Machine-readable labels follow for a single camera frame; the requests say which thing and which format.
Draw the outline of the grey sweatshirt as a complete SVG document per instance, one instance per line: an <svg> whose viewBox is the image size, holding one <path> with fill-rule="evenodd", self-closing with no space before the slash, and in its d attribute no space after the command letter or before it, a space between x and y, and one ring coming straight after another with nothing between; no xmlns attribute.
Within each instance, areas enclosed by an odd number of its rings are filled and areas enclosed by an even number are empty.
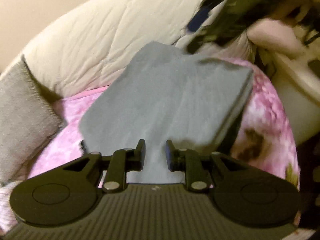
<svg viewBox="0 0 320 240"><path fill-rule="evenodd" d="M242 113L253 87L253 70L151 42L89 107L79 129L89 152L111 155L146 143L144 166L131 183L184 180L170 172L165 143L200 153L215 151Z"/></svg>

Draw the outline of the pink rose blanket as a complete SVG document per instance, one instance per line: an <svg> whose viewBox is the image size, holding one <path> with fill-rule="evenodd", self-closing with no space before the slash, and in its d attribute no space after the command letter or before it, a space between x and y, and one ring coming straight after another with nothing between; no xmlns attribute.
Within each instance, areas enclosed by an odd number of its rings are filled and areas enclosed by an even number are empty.
<svg viewBox="0 0 320 240"><path fill-rule="evenodd" d="M240 59L229 61L250 67L254 72L253 91L230 150L232 156L299 186L296 143L276 89L257 66ZM21 167L17 179L1 187L1 235L17 223L9 204L15 186L80 157L79 121L105 90L106 86L87 90L53 104L54 111L67 121L67 126L33 160Z"/></svg>

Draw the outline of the grey knitted cushion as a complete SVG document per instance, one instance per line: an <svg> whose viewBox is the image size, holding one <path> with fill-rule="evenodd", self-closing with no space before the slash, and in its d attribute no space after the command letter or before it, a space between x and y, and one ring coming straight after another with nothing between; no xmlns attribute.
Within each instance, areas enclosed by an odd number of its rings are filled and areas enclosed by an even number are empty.
<svg viewBox="0 0 320 240"><path fill-rule="evenodd" d="M21 58L1 74L1 183L15 179L64 127Z"/></svg>

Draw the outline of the white quilted duvet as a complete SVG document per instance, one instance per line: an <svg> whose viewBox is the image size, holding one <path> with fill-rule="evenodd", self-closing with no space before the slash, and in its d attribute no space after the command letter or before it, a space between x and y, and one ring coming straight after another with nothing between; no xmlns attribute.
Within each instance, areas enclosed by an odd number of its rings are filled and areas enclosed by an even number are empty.
<svg viewBox="0 0 320 240"><path fill-rule="evenodd" d="M35 79L68 98L110 85L137 51L157 41L184 48L201 0L90 0L50 24L23 49Z"/></svg>

